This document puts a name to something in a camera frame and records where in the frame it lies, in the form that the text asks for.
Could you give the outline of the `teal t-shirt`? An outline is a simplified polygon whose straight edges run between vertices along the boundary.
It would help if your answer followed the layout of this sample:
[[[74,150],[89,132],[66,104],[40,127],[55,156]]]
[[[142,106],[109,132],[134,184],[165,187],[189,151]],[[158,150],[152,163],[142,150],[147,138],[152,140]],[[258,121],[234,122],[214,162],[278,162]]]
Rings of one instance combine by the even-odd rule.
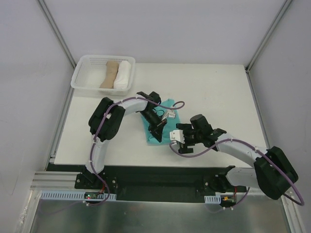
[[[159,146],[159,145],[168,145],[170,141],[170,132],[176,130],[176,124],[180,123],[179,115],[177,110],[169,110],[163,107],[156,106],[154,108],[155,113],[160,116],[163,116],[167,119],[167,124],[163,128],[162,132],[162,141],[158,142],[154,136],[148,131],[149,123],[148,121],[141,116],[141,120],[143,122],[146,142],[148,145]]]

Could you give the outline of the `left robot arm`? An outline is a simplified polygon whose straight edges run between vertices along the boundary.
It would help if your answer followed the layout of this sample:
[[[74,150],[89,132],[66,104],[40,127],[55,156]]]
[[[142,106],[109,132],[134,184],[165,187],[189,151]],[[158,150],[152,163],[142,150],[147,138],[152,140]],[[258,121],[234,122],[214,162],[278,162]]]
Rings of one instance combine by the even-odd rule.
[[[92,134],[92,146],[86,169],[90,172],[86,183],[93,189],[99,188],[103,178],[99,174],[104,169],[104,157],[107,147],[121,126],[125,116],[140,113],[147,121],[149,132],[157,142],[162,142],[164,126],[167,120],[158,116],[155,107],[161,104],[160,95],[151,92],[137,92],[135,97],[114,102],[110,98],[103,98],[89,119],[88,125]]]

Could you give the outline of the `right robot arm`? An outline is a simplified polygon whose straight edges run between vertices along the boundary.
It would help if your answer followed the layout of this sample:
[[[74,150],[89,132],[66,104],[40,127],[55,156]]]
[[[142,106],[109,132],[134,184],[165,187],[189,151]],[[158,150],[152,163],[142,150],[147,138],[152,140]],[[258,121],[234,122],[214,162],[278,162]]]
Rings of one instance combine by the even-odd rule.
[[[248,164],[248,168],[228,166],[215,175],[208,181],[215,192],[225,193],[236,186],[252,187],[277,200],[298,181],[298,174],[282,149],[256,147],[223,129],[214,129],[202,114],[193,116],[189,124],[177,123],[176,130],[170,132],[170,140],[179,147],[175,153],[181,157],[204,154],[193,153],[193,146],[203,144],[205,152],[222,152]]]

